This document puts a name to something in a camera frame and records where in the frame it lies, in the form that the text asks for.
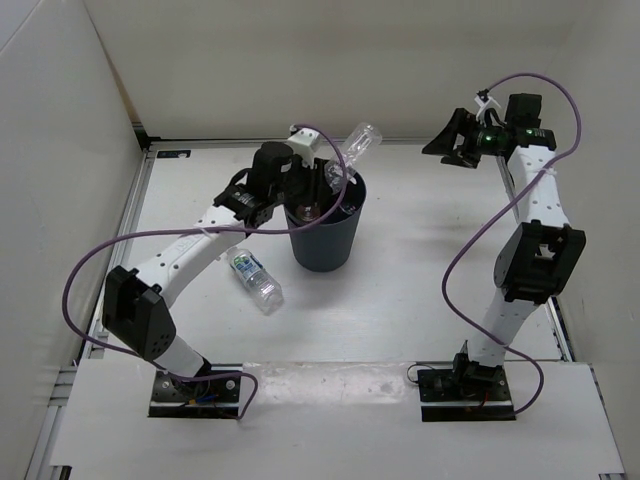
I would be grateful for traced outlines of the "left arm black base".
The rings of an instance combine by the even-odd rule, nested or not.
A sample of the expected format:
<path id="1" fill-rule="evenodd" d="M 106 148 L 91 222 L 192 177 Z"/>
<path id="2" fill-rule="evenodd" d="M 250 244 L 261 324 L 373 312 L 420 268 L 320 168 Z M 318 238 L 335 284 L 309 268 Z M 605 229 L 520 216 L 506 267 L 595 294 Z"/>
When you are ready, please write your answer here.
<path id="1" fill-rule="evenodd" d="M 239 415 L 241 364 L 213 364 L 206 376 L 228 376 L 216 380 L 180 382 L 167 373 L 155 374 L 149 400 L 149 418 L 232 419 Z"/>

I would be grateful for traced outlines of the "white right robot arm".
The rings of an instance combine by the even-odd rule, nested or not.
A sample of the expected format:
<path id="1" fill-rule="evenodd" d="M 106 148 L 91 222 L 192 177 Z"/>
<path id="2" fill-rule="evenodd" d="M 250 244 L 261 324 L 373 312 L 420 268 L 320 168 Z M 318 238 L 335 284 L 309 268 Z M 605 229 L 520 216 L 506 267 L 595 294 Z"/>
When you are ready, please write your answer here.
<path id="1" fill-rule="evenodd" d="M 481 322 L 482 332 L 468 340 L 449 387 L 470 400 L 485 376 L 504 364 L 508 347 L 524 321 L 566 286 L 585 246 L 586 235 L 571 227 L 560 202 L 555 171 L 556 141 L 542 128 L 542 98 L 513 94 L 504 115 L 488 92 L 477 94 L 478 110 L 455 109 L 443 130 L 422 150 L 446 165 L 474 169 L 484 156 L 499 163 L 516 219 L 516 229 L 499 253 L 494 298 Z"/>

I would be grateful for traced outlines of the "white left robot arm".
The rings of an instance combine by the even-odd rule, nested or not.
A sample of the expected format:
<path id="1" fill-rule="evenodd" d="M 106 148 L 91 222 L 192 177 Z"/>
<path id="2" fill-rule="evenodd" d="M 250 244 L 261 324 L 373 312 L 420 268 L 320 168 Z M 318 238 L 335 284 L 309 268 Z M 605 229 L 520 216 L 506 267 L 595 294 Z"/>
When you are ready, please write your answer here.
<path id="1" fill-rule="evenodd" d="M 170 309 L 183 290 L 227 250 L 260 232 L 285 204 L 316 202 L 324 217 L 339 205 L 318 158 L 319 136 L 308 128 L 285 141 L 267 141 L 252 165 L 238 172 L 214 197 L 190 229 L 132 267 L 114 267 L 107 275 L 102 310 L 106 330 L 131 354 L 176 376 L 176 388 L 191 400 L 210 388 L 210 362 L 176 330 Z"/>

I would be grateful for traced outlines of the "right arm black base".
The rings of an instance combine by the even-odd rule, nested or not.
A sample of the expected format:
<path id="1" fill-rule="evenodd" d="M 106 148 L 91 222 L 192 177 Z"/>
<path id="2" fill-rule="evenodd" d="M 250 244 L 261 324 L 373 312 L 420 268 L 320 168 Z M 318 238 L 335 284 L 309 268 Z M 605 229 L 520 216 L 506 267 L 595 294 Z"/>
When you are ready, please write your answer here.
<path id="1" fill-rule="evenodd" d="M 418 388 L 424 423 L 516 419 L 504 368 L 482 366 L 464 352 L 450 365 L 415 362 L 407 380 Z"/>

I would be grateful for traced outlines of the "orange juice plastic bottle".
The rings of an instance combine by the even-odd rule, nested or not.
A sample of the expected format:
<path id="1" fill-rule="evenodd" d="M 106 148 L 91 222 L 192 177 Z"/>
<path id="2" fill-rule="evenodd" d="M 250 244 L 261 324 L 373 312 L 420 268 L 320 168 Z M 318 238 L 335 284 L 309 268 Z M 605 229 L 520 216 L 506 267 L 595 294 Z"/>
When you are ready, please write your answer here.
<path id="1" fill-rule="evenodd" d="M 294 218 L 302 223 L 310 223 L 322 215 L 317 204 L 299 205 L 294 210 Z"/>

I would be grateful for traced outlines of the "clear unlabelled plastic bottle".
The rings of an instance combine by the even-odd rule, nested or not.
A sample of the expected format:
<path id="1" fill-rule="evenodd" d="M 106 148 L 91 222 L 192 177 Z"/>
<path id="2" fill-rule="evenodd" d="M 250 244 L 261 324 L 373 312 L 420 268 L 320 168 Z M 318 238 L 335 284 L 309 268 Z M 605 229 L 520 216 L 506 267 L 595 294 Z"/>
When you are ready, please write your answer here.
<path id="1" fill-rule="evenodd" d="M 351 180 L 356 173 L 356 164 L 370 154 L 381 141 L 382 134 L 377 127 L 367 122 L 361 122 L 356 126 L 340 146 L 346 170 L 343 170 L 337 155 L 324 166 L 325 180 L 333 194 L 341 191 L 344 177 Z"/>

